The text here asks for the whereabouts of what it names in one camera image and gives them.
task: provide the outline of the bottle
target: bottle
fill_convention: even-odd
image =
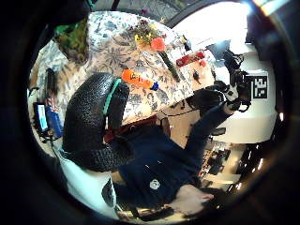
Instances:
[[[185,36],[183,36],[183,38],[185,39],[185,43],[184,43],[184,45],[185,45],[185,50],[188,52],[188,51],[191,51],[191,43],[190,43],[190,41],[185,37]]]
[[[187,64],[193,63],[199,59],[203,59],[205,57],[204,52],[202,50],[192,52],[190,54],[187,54],[180,59],[176,60],[176,65],[179,67],[183,67]]]
[[[176,49],[177,47],[180,47],[181,45],[184,45],[186,43],[186,40],[184,37],[176,37],[176,39],[174,39],[171,42],[171,46],[173,49]]]
[[[127,83],[133,83],[137,86],[157,91],[158,83],[150,79],[144,78],[141,73],[126,68],[122,72],[122,80]]]

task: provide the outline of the desk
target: desk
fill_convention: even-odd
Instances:
[[[148,118],[158,111],[192,96],[193,90],[212,83],[210,69],[205,67],[208,75],[205,75],[206,72],[204,72],[203,76],[201,66],[197,62],[184,67],[175,66],[177,72],[183,77],[180,82],[176,82],[157,52],[132,48],[129,45],[132,37],[126,36],[125,31],[141,18],[143,17],[119,11],[92,12],[87,21],[89,57],[84,65],[76,65],[68,61],[53,41],[50,41],[39,52],[31,76],[37,77],[37,86],[43,94],[46,69],[52,68],[56,72],[58,93],[55,100],[62,123],[65,120],[65,112],[70,98],[94,71],[109,72],[115,77],[120,77],[123,65],[142,72],[158,82],[158,91],[146,90],[133,84],[128,85],[130,94],[124,112],[123,125]],[[167,35],[166,44],[178,38],[178,34],[171,28],[159,22],[154,23]],[[170,60],[175,62],[186,52],[184,46],[179,46],[167,53]],[[193,84],[194,69],[200,71],[201,80],[210,77],[210,80],[207,80],[209,82],[204,82],[202,85]]]

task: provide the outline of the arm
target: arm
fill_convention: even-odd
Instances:
[[[233,114],[234,111],[227,105],[227,102],[223,102],[206,112],[206,114],[194,124],[189,133],[185,147],[187,153],[194,157],[202,158],[207,139],[213,129],[217,128]]]
[[[116,194],[117,203],[136,207],[138,199],[140,199],[138,196],[138,191],[134,191],[127,186],[120,185],[115,182],[113,182],[113,187]]]

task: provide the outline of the red object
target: red object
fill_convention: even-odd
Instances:
[[[204,52],[202,50],[199,50],[197,52],[193,52],[191,54],[185,55],[181,57],[180,59],[176,60],[176,65],[179,67],[183,67],[187,64],[193,63],[199,59],[203,59],[205,57]]]
[[[202,66],[202,67],[206,67],[206,61],[205,60],[201,60],[200,62],[199,62],[199,64],[200,64],[200,66]]]

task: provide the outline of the wall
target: wall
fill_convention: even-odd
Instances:
[[[245,61],[241,69],[264,69],[268,72],[269,92],[267,100],[252,101],[246,112],[236,112],[227,119],[220,128],[226,128],[226,133],[214,137],[214,140],[225,143],[260,143],[270,139],[277,118],[276,84],[274,71],[269,62],[258,58],[255,48],[249,44],[231,46],[234,53],[242,53]]]

